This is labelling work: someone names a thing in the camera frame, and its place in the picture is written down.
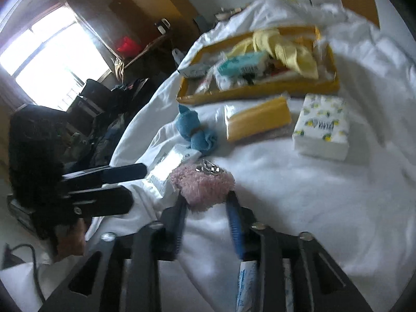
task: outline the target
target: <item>yellow cloth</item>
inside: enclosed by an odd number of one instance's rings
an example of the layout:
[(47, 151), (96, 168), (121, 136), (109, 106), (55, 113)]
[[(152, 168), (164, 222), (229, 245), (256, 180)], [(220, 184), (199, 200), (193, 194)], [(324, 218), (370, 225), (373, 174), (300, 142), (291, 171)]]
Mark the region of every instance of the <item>yellow cloth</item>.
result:
[(292, 117), (286, 99), (278, 97), (231, 116), (227, 125), (227, 140), (235, 142), (281, 128), (291, 122)]
[(228, 58), (253, 51), (267, 51), (272, 57), (282, 61), (289, 69), (303, 77), (317, 80), (318, 69), (312, 52), (303, 45), (294, 43), (280, 35), (277, 29), (259, 30), (252, 38), (237, 43)]

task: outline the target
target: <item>pink fuzzy pouch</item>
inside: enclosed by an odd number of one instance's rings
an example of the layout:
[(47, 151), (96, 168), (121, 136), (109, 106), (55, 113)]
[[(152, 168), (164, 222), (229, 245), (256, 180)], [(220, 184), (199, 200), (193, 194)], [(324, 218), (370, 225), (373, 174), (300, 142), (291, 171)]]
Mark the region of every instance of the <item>pink fuzzy pouch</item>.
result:
[(198, 172), (197, 167), (197, 164), (181, 165), (172, 171), (170, 180), (192, 211), (206, 211), (215, 204), (225, 202), (236, 181), (228, 172), (212, 175)]

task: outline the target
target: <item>lemon print packaging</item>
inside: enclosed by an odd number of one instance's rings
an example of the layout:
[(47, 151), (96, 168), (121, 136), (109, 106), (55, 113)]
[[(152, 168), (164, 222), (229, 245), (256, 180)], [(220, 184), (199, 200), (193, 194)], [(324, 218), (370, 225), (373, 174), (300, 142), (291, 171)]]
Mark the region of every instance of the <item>lemon print packaging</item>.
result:
[(307, 94), (292, 135), (304, 155), (345, 160), (348, 154), (347, 105), (340, 97)]

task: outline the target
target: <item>red object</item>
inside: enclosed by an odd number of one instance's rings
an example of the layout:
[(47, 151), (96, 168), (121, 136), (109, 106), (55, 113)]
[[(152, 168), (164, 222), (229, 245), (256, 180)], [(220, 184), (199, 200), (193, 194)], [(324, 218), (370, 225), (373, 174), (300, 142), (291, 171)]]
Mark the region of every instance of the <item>red object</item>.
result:
[(124, 36), (120, 45), (117, 48), (117, 51), (125, 58), (136, 57), (143, 51), (143, 47), (140, 44), (137, 44), (136, 41), (132, 40), (128, 36)]

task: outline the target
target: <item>bed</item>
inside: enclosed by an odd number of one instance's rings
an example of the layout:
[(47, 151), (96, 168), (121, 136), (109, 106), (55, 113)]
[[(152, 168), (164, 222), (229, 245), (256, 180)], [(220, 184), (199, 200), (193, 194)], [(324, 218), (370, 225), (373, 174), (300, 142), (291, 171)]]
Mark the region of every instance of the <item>bed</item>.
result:
[[(373, 24), (341, 7), (257, 0), (203, 34), (181, 66), (210, 43), (294, 24), (317, 25), (334, 52), (339, 95), (351, 110), (346, 161), (298, 155), (291, 138), (227, 144), (225, 103), (195, 107), (201, 121), (219, 134), (219, 148), (209, 160), (234, 175), (241, 204), (258, 220), (283, 233), (313, 233), (372, 309), (386, 312), (416, 268), (416, 69), (411, 59)], [(180, 80), (175, 72), (139, 111), (110, 165), (150, 165), (161, 149), (186, 144), (174, 125)], [(289, 100), (292, 112), (301, 105), (301, 99)], [(95, 220), (87, 233), (89, 245), (103, 232), (137, 231), (175, 201), (152, 195), (139, 180), (123, 185), (133, 193), (134, 207), (125, 216)], [(235, 311), (239, 269), (225, 206), (190, 212), (178, 260), (160, 264), (163, 311)]]

